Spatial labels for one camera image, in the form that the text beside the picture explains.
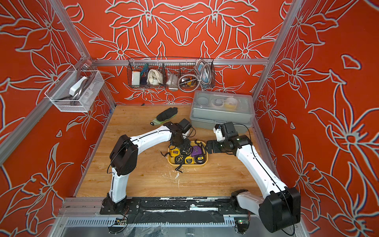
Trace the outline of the round yellow tape measure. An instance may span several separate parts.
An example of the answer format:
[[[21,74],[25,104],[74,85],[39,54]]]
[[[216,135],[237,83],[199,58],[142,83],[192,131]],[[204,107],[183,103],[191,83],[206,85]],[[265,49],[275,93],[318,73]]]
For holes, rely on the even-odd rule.
[[[170,156],[173,157],[173,158],[177,157],[177,156],[179,156],[181,154],[179,148],[174,148],[174,149],[170,150],[169,152],[170,152]]]

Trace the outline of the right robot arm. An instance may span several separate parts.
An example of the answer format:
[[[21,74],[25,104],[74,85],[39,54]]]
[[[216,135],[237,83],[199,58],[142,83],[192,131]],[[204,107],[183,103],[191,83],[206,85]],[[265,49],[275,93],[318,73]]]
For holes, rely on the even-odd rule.
[[[216,124],[215,140],[207,141],[208,153],[225,153],[237,157],[257,183],[261,196],[248,190],[232,194],[235,206],[257,215],[271,233],[295,226],[301,221],[301,195],[288,188],[266,165],[254,147],[250,136],[238,134],[233,122]]]

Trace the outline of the small yellow deli tape measure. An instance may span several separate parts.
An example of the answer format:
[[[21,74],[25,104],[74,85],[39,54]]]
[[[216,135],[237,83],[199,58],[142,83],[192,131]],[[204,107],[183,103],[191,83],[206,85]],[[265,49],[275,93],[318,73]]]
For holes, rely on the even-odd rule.
[[[190,156],[186,157],[185,158],[185,164],[186,165],[193,165],[193,164],[195,164],[194,158],[190,157]]]

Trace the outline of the black deli tape measure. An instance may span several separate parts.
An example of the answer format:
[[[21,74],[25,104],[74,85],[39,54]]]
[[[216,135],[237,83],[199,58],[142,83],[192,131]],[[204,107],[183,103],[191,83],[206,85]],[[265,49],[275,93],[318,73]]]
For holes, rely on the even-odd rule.
[[[206,158],[204,156],[202,156],[202,155],[198,155],[198,156],[194,157],[194,161],[195,161],[196,164],[202,165],[202,164],[204,164],[206,162]]]

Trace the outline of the yellow black 3m tape measure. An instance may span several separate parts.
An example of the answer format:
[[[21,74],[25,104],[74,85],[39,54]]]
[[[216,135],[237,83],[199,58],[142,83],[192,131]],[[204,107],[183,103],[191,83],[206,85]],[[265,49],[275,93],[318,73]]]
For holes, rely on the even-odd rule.
[[[179,155],[179,156],[175,156],[174,157],[174,163],[176,165],[182,165],[185,163],[185,158],[182,156],[182,155]]]

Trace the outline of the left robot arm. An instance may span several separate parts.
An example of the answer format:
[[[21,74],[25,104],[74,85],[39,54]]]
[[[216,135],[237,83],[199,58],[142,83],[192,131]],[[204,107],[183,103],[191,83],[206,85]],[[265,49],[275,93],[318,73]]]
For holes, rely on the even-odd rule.
[[[126,187],[129,175],[137,166],[138,156],[160,143],[170,142],[177,147],[189,141],[189,130],[192,128],[187,119],[179,123],[170,121],[150,132],[128,137],[122,135],[110,154],[109,172],[112,175],[111,188],[106,201],[116,207],[126,199]]]

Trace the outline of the purple tape measure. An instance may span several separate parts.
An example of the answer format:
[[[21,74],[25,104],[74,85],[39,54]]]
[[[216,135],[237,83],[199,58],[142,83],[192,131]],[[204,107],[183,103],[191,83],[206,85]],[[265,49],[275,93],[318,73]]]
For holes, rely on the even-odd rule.
[[[192,146],[191,156],[193,158],[195,158],[195,157],[203,157],[204,156],[204,152],[203,152],[202,147],[197,146],[197,145],[196,146]]]

